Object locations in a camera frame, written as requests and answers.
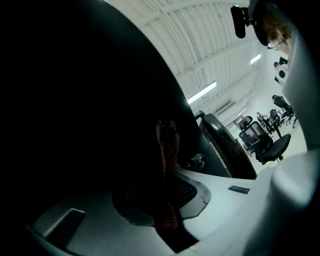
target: brown textured fabric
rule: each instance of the brown textured fabric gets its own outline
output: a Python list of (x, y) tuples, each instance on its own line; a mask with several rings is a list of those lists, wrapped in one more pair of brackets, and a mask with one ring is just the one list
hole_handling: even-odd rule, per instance
[(159, 120), (156, 124), (156, 138), (154, 183), (158, 193), (156, 197), (156, 213), (153, 218), (156, 230), (163, 233), (175, 230), (178, 227), (177, 210), (174, 209), (169, 200), (166, 181), (166, 169), (179, 168), (177, 163), (179, 133), (176, 130), (176, 124), (173, 121)]

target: white wall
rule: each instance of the white wall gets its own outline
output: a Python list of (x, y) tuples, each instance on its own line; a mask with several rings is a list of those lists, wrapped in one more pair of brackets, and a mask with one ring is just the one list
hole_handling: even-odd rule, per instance
[(243, 112), (243, 116), (251, 116), (253, 120), (256, 120), (257, 112), (269, 116), (271, 109), (281, 110), (272, 100), (273, 95), (284, 96), (283, 87), (275, 81), (274, 62), (278, 62), (280, 57), (288, 59), (287, 55), (276, 50), (266, 49), (262, 53), (261, 59), (258, 60), (261, 61), (260, 71), (252, 88), (248, 108)]

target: dark slot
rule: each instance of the dark slot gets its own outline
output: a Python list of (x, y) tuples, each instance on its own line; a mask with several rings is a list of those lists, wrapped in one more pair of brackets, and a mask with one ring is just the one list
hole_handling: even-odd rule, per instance
[(240, 187), (240, 186), (231, 186), (231, 187), (229, 187), (229, 190), (239, 192), (242, 194), (248, 194), (250, 191), (250, 188), (245, 188), (245, 187)]
[(71, 210), (48, 235), (46, 240), (54, 246), (65, 250), (71, 238), (85, 218), (85, 215), (85, 212), (75, 209)]

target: chair seat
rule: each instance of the chair seat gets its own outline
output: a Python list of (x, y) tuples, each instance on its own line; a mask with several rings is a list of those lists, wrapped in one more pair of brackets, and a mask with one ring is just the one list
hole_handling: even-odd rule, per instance
[(279, 158), (287, 149), (291, 139), (290, 134), (286, 134), (280, 139), (276, 140), (270, 149), (262, 155), (264, 162), (275, 161)]

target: person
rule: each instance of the person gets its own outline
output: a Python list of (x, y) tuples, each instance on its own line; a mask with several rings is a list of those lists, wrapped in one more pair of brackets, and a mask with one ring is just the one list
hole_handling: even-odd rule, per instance
[(261, 114), (259, 112), (256, 113), (256, 118), (258, 119), (259, 123), (262, 124), (264, 123), (265, 126), (263, 125), (262, 127), (266, 130), (266, 132), (268, 134), (272, 134), (272, 129), (270, 127), (270, 124), (268, 122), (268, 120), (266, 120), (265, 118), (268, 117), (266, 114)]
[(273, 66), (275, 68), (275, 77), (278, 79), (279, 83), (284, 86), (287, 81), (287, 74), (289, 69), (288, 64), (280, 64), (278, 62), (275, 62)]
[(254, 21), (254, 31), (261, 44), (288, 56), (292, 54), (291, 24), (279, 15), (271, 1), (250, 0), (248, 14)]

